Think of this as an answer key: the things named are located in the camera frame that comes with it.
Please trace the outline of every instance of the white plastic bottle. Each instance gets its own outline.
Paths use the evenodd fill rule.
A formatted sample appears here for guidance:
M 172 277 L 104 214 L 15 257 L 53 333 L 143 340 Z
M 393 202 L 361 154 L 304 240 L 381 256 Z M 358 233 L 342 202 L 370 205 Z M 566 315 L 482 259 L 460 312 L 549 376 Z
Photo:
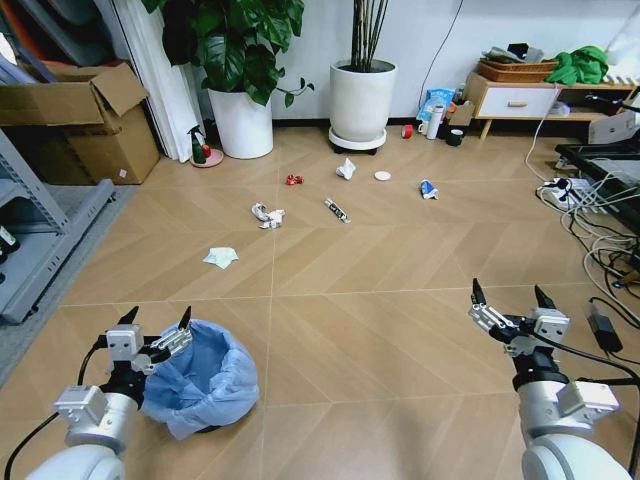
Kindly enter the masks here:
M 442 121 L 442 115 L 444 115 L 444 107 L 442 105 L 436 105 L 431 112 L 431 119 L 429 120 L 429 126 L 427 127 L 427 138 L 433 140 L 438 134 L 438 127 Z

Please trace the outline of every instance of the blue plastic bag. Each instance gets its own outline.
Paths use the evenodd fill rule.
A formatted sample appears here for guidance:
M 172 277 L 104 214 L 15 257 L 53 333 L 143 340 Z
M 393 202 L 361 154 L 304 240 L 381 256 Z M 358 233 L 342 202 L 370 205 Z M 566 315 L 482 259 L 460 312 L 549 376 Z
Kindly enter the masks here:
M 142 413 L 166 423 L 178 440 L 238 421 L 260 395 L 256 365 L 228 330 L 202 320 L 190 328 L 191 345 L 147 378 L 142 404 Z
M 433 112 L 433 109 L 437 105 L 444 107 L 444 111 L 446 112 L 455 93 L 453 88 L 432 88 L 427 90 L 427 96 L 418 110 L 416 119 L 428 122 L 431 120 L 431 112 Z

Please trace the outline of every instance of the power strip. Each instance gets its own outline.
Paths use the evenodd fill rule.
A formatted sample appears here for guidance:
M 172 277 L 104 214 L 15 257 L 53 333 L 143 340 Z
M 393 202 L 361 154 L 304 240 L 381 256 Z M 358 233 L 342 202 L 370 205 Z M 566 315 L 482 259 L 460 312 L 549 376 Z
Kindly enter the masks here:
M 555 185 L 559 180 L 559 178 L 554 178 L 552 182 L 544 182 L 542 187 L 547 188 L 540 189 L 540 196 L 554 207 L 565 212 L 580 205 L 584 198 L 590 198 L 593 192 L 591 184 L 583 178 L 567 179 L 570 182 L 571 191 L 556 187 Z M 585 207 L 585 209 L 593 213 L 608 213 L 603 207 Z

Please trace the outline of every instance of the white curtain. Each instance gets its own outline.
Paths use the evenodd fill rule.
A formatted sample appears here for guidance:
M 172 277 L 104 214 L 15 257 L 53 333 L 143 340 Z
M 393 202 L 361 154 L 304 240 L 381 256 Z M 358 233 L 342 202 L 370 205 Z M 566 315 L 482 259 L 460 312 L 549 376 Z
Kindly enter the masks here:
M 156 130 L 169 158 L 191 158 L 189 130 L 201 123 L 194 102 L 191 67 L 172 67 L 162 47 L 164 22 L 158 10 L 148 14 L 140 0 L 111 0 L 134 68 L 149 92 Z

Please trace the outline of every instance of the white flower pot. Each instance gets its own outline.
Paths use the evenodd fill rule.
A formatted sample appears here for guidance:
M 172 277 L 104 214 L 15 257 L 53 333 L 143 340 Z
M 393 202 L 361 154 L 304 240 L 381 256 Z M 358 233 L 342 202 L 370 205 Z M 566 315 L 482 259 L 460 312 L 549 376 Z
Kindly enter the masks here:
M 350 142 L 370 142 L 380 138 L 389 119 L 397 67 L 374 60 L 378 72 L 341 70 L 351 61 L 331 65 L 330 118 L 333 131 Z
M 209 90 L 222 150 L 234 158 L 256 158 L 273 150 L 271 100 L 266 107 L 245 92 Z

